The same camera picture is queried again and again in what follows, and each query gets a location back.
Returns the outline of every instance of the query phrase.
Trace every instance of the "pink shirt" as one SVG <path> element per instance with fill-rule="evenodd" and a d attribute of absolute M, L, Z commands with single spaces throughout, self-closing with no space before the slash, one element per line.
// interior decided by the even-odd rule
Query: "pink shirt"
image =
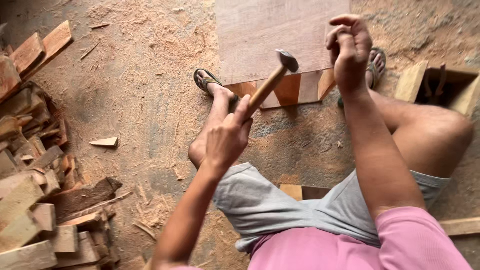
<path fill-rule="evenodd" d="M 438 222 L 420 208 L 388 210 L 377 217 L 375 224 L 381 248 L 316 228 L 294 228 L 266 235 L 256 244 L 248 269 L 471 269 Z"/>

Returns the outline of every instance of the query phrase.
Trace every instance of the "hammer head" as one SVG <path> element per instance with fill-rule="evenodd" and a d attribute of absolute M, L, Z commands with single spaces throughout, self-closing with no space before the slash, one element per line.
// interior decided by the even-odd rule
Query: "hammer head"
<path fill-rule="evenodd" d="M 278 57 L 280 58 L 280 62 L 282 63 L 282 65 L 286 66 L 288 70 L 290 70 L 291 72 L 295 72 L 299 69 L 299 64 L 295 57 L 282 49 L 276 49 L 276 51 Z"/>

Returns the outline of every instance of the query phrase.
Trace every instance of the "person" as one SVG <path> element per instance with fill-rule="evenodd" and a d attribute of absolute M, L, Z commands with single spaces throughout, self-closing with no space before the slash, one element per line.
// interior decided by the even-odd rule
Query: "person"
<path fill-rule="evenodd" d="M 189 148 L 198 169 L 158 239 L 152 269 L 188 266 L 210 199 L 240 233 L 252 270 L 471 269 L 427 212 L 470 144 L 472 123 L 457 112 L 374 92 L 384 71 L 358 15 L 331 19 L 326 38 L 351 132 L 356 169 L 322 199 L 296 201 L 251 164 L 239 164 L 252 119 L 249 96 L 235 95 L 208 71 L 195 81 L 214 97 Z M 374 68 L 365 72 L 368 61 Z"/>

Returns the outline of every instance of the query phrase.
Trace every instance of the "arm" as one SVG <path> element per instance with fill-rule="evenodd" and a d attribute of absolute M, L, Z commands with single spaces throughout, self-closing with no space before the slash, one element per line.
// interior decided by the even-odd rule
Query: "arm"
<path fill-rule="evenodd" d="M 243 119 L 249 99 L 246 95 L 235 114 L 208 132 L 205 160 L 158 238 L 153 270 L 188 265 L 216 186 L 247 146 L 252 119 Z"/>
<path fill-rule="evenodd" d="M 375 220 L 395 207 L 425 209 L 420 189 L 368 93 L 365 68 L 372 41 L 366 24 L 357 15 L 341 15 L 330 24 L 340 25 L 328 34 L 326 46 L 335 64 L 357 177 L 370 215 Z"/>

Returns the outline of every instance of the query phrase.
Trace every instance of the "wooden hammer handle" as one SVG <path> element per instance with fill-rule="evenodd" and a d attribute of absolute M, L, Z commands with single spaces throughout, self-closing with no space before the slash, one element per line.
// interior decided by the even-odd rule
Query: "wooden hammer handle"
<path fill-rule="evenodd" d="M 287 73 L 287 66 L 281 65 L 275 71 L 270 74 L 265 83 L 257 89 L 255 94 L 250 98 L 248 103 L 248 111 L 245 117 L 245 120 L 249 119 L 252 114 L 260 107 L 260 105 L 265 101 L 267 96 L 275 89 L 275 87 L 280 83 L 285 73 Z"/>

